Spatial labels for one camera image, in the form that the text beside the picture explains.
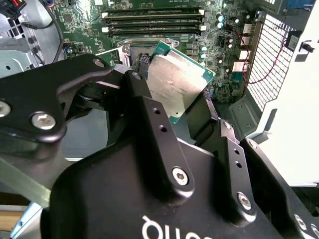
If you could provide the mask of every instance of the red wire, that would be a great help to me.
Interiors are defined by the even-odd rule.
[[[16,2],[16,0],[13,0],[13,2],[14,2],[14,4],[15,4],[16,6],[19,6],[19,4]]]
[[[240,35],[236,30],[234,30],[233,32],[235,32],[235,33],[238,35],[239,39],[240,39],[241,42],[244,44],[245,49],[246,49],[246,51],[247,51],[247,57],[246,57],[246,59],[245,59],[245,61],[244,61],[244,65],[243,65],[243,81],[246,82],[247,84],[256,84],[256,83],[259,83],[259,82],[265,80],[265,79],[270,75],[270,73],[272,72],[272,70],[274,69],[274,67],[275,67],[275,65],[276,65],[276,63],[277,63],[277,61],[278,61],[278,58],[279,58],[279,56],[280,56],[280,53],[281,53],[281,52],[283,51],[283,49],[284,49],[284,46],[285,46],[286,41],[284,41],[284,42],[282,43],[282,46],[281,46],[281,48],[280,48],[280,50],[279,50],[279,52],[278,52],[278,55],[276,56],[276,58],[275,58],[275,60],[274,60],[274,62],[273,62],[273,66],[270,68],[270,70],[268,71],[268,73],[267,73],[262,79],[260,79],[260,80],[258,80],[258,81],[249,82],[249,81],[245,78],[245,66],[246,66],[246,64],[247,64],[247,62],[248,62],[248,60],[249,60],[249,56],[250,56],[249,50],[248,50],[248,46],[245,44],[243,38],[241,37],[241,35]]]

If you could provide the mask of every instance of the black connector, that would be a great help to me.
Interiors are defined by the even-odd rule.
[[[0,13],[12,20],[16,20],[25,6],[26,2],[24,0],[0,0]]]

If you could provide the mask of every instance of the ram slot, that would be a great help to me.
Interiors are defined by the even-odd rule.
[[[108,27],[137,27],[137,26],[194,26],[200,25],[198,19],[163,19],[163,20],[140,20],[140,21],[106,21]]]
[[[115,28],[109,29],[109,35],[140,35],[140,34],[191,34],[199,33],[198,27],[144,27],[144,28]]]
[[[102,13],[107,21],[118,20],[154,20],[154,19],[176,19],[176,18],[197,18],[203,17],[204,11],[198,7],[184,8],[145,8],[127,10],[108,10]]]

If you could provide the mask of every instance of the silver bolt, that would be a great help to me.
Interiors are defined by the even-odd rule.
[[[188,176],[182,169],[174,168],[171,173],[179,185],[184,186],[188,183]]]
[[[224,125],[226,126],[226,128],[231,129],[231,126],[229,123],[227,123],[226,121],[224,121]]]
[[[48,130],[52,129],[55,126],[55,119],[51,115],[38,113],[32,116],[31,123],[34,127]]]
[[[295,214],[295,219],[299,225],[299,227],[302,229],[302,230],[307,230],[307,226],[306,224],[304,223],[304,221],[297,215]]]
[[[253,148],[257,148],[257,144],[254,141],[250,140],[249,143]]]
[[[319,238],[319,230],[318,230],[318,228],[314,224],[311,224],[311,228],[314,231],[315,235]]]
[[[105,67],[103,62],[101,62],[99,59],[94,59],[93,62],[94,62],[95,65],[97,65],[99,67]]]
[[[133,72],[132,75],[138,80],[142,79],[141,76],[138,73],[136,73],[136,72]]]
[[[246,210],[251,209],[251,203],[245,194],[243,194],[242,192],[238,192],[237,199],[239,203],[244,207],[244,209]]]
[[[128,46],[123,46],[123,51],[129,52],[130,48]]]
[[[0,118],[8,115],[10,111],[10,106],[6,102],[0,101]]]

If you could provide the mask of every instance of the mesh vent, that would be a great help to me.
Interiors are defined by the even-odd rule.
[[[251,67],[249,82],[256,82],[269,73],[283,42],[287,39],[288,32],[291,30],[293,30],[291,27],[270,15],[266,15]],[[284,47],[268,77],[259,83],[248,85],[247,88],[261,111],[264,110],[267,102],[278,97],[292,55],[293,52]]]
[[[265,2],[271,3],[271,4],[275,4],[275,0],[264,0]]]

